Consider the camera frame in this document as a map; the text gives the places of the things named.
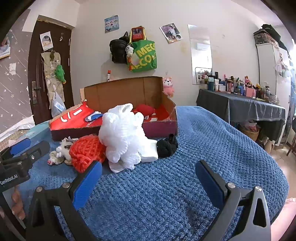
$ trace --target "green plush toy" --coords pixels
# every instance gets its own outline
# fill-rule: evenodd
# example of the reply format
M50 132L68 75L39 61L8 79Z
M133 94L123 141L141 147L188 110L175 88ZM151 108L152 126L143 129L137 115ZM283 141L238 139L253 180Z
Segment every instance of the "green plush toy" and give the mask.
M66 80L64 78L64 70L63 70L63 67L59 64L55 70L55 74L56 74L56 77L59 81L61 81L63 84L66 83Z

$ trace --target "green tote bag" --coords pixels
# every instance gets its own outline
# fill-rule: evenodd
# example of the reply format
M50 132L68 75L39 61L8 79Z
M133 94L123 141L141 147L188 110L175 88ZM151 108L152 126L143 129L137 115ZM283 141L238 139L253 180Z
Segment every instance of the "green tote bag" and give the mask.
M129 70L138 73L157 68L155 42L147 40L143 29L144 39L133 42L133 55L128 58Z

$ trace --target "white cabinet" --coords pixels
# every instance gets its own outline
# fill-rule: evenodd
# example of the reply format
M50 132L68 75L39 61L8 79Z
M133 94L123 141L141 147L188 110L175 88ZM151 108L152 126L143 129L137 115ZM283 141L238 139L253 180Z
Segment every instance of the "white cabinet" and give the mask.
M289 57L286 50L279 48L276 49L271 43L257 45L259 57L259 70L260 70L260 86L270 87L270 93L276 95L279 99L279 105L286 109L286 120L288 117L290 94L291 94L291 78L284 78L275 71L275 65L280 59L282 54L283 62L290 67Z

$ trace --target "black knitted item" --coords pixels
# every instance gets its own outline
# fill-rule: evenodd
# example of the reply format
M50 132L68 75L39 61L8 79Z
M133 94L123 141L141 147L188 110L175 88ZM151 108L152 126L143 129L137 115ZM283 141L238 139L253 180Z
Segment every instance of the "black knitted item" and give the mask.
M173 155L177 148L178 142L176 137L173 134L170 134L168 138L164 140L159 140L156 143L157 146L157 153L159 158L164 158Z

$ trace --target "white plush toy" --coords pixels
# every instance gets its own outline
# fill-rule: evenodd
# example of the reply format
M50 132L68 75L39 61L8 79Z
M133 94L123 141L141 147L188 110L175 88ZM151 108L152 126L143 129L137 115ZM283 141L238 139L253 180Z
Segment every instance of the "white plush toy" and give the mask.
M126 55L128 58L133 55L133 47L132 46L130 46L130 45L126 46Z
M65 158L64 162L67 165L72 165L72 158L69 154L69 149L70 149L70 146L72 146L74 141L76 140L78 139L77 138L71 139L70 137L63 139L62 142L60 143L60 146L56 148L56 151L57 151L56 158L64 157Z
M113 172L134 169L134 165L141 161L158 159L157 141L145 136L144 116L140 112L134 114L132 109L132 104L118 105L102 117L99 140L107 147L106 157Z
M63 161L64 161L64 158L57 157L57 152L52 151L49 154L49 159L47 160L47 164L50 165L50 166L53 165L53 164L59 165L59 164L63 163Z

